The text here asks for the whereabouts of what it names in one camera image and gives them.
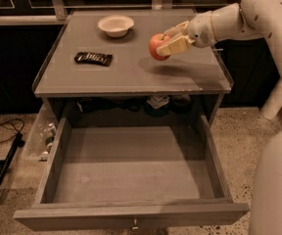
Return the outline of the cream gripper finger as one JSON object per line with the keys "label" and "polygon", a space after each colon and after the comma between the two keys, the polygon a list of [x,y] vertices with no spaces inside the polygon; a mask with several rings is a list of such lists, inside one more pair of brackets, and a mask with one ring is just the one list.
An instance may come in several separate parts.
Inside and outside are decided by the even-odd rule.
{"label": "cream gripper finger", "polygon": [[160,56],[180,54],[186,52],[194,42],[195,40],[190,38],[188,35],[176,35],[174,37],[171,37],[168,42],[160,46],[157,49],[157,53]]}
{"label": "cream gripper finger", "polygon": [[164,34],[168,35],[169,37],[174,37],[176,35],[183,35],[183,36],[187,36],[188,35],[188,27],[189,22],[185,21],[183,23],[180,23],[176,26],[173,26],[169,29],[167,29]]}

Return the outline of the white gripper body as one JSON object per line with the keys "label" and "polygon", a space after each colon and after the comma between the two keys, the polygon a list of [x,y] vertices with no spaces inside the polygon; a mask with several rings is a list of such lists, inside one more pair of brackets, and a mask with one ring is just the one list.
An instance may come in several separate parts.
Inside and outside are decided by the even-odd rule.
{"label": "white gripper body", "polygon": [[212,29],[212,11],[198,14],[187,26],[188,36],[192,44],[198,48],[205,48],[216,43]]}

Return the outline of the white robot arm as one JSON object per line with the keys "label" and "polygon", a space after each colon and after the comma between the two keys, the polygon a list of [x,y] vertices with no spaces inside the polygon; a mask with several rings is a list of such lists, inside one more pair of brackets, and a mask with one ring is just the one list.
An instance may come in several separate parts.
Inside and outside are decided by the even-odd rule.
{"label": "white robot arm", "polygon": [[[282,0],[241,0],[198,15],[165,33],[169,41],[155,49],[161,57],[226,39],[263,38],[282,82]],[[258,159],[249,235],[282,235],[282,131],[267,142]]]}

